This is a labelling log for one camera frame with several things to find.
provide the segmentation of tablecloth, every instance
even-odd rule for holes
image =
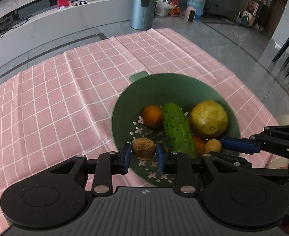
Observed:
[[[76,154],[88,159],[115,150],[111,112],[130,75],[189,75],[217,90],[238,119],[242,137],[277,125],[260,100],[230,70],[170,29],[112,37],[69,50],[0,85],[0,197],[10,185]],[[255,167],[275,156],[244,155]],[[86,189],[91,187],[93,175]],[[113,187],[145,186],[129,170]],[[8,227],[0,209],[0,233]]]

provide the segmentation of trash can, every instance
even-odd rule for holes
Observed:
[[[130,27],[148,30],[152,27],[155,0],[132,0]]]

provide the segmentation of green cucumber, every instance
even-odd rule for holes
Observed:
[[[193,136],[182,109],[175,103],[163,107],[163,124],[169,152],[182,152],[196,158]]]

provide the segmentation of doorway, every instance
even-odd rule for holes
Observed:
[[[266,23],[266,30],[273,34],[282,17],[283,11],[287,5],[288,0],[273,0],[270,5],[269,16]]]

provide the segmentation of water bottle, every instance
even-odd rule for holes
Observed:
[[[205,6],[205,0],[188,0],[187,7],[193,6],[196,10],[195,19],[199,19],[203,15],[203,8]]]

